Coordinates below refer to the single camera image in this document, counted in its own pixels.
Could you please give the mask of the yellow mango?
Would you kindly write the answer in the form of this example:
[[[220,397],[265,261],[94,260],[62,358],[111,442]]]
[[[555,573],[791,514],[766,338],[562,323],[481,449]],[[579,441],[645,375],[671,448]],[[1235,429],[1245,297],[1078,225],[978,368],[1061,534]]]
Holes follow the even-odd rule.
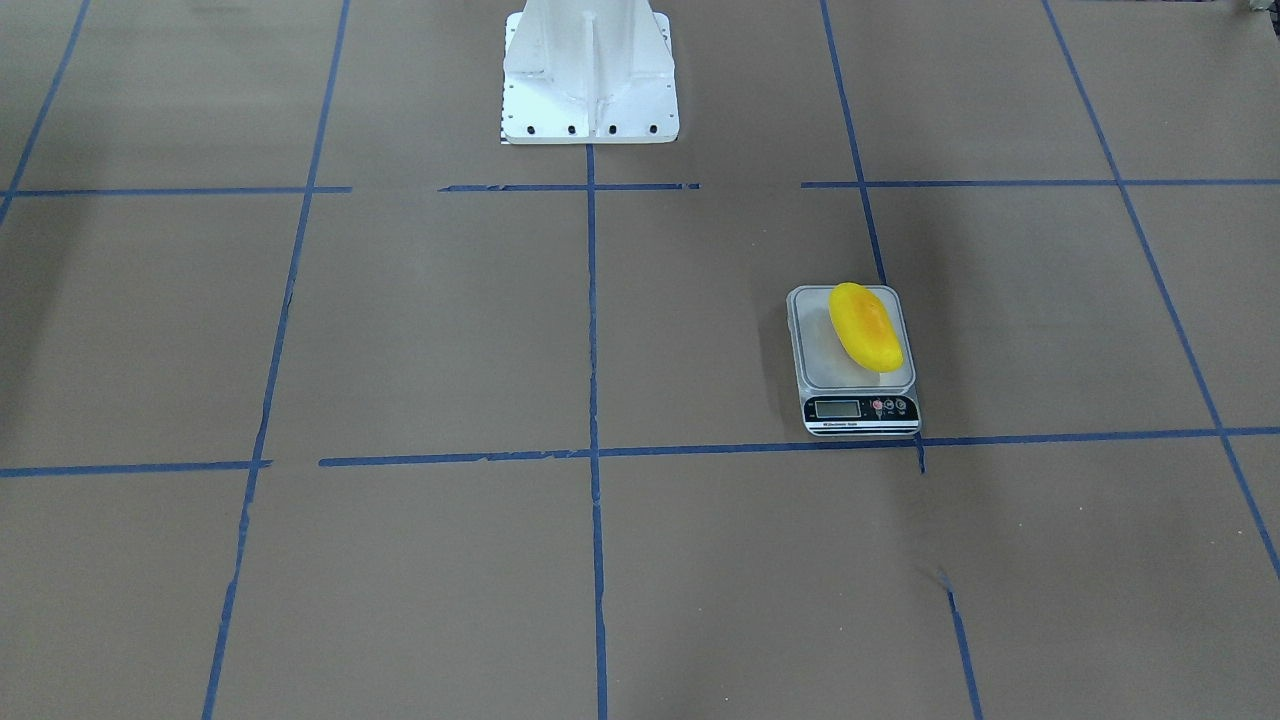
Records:
[[[896,372],[905,364],[888,309],[870,288],[856,283],[837,284],[827,305],[837,340],[855,364],[879,374]]]

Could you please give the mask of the digital kitchen scale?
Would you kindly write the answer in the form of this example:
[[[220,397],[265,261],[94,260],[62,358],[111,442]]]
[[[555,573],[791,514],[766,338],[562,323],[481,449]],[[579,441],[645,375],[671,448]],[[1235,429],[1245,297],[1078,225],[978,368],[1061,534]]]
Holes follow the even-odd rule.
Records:
[[[803,423],[813,436],[909,437],[922,429],[922,411],[915,392],[915,366],[902,323],[902,307],[895,290],[870,284],[865,291],[884,307],[887,329],[861,333],[864,348],[887,347],[893,337],[902,363],[883,370],[869,368],[851,356],[831,315],[829,296],[835,284],[803,284],[786,301],[792,341],[795,375]]]

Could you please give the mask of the white column pedestal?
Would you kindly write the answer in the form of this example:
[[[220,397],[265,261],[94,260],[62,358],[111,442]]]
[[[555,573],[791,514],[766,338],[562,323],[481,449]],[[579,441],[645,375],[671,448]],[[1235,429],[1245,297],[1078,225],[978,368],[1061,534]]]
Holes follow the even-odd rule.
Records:
[[[678,138],[672,28],[649,1],[527,1],[503,37],[503,142]]]

